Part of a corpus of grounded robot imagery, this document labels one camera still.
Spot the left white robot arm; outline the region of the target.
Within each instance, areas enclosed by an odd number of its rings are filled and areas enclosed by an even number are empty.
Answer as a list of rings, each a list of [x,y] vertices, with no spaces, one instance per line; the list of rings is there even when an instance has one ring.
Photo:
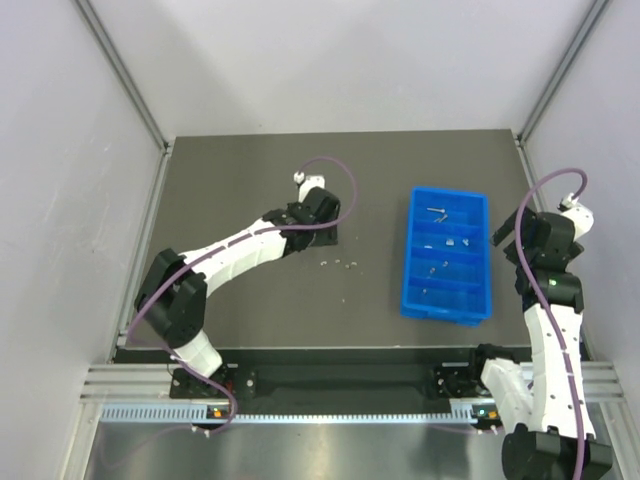
[[[206,302],[234,278],[310,247],[335,245],[341,202],[322,175],[297,173],[298,199],[207,247],[157,254],[134,302],[145,320],[190,370],[211,378],[223,365],[204,332]]]

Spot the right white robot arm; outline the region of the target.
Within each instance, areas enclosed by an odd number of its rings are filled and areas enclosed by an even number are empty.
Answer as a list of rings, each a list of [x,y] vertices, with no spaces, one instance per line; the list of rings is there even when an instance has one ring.
[[[557,212],[514,212],[491,243],[511,233],[504,249],[516,267],[515,288],[531,341],[532,378],[505,347],[482,344],[472,370],[493,397],[505,432],[501,462],[508,479],[600,479],[613,466],[610,446],[596,438],[581,370],[582,283],[567,267],[583,247],[578,240],[594,224],[577,198]]]

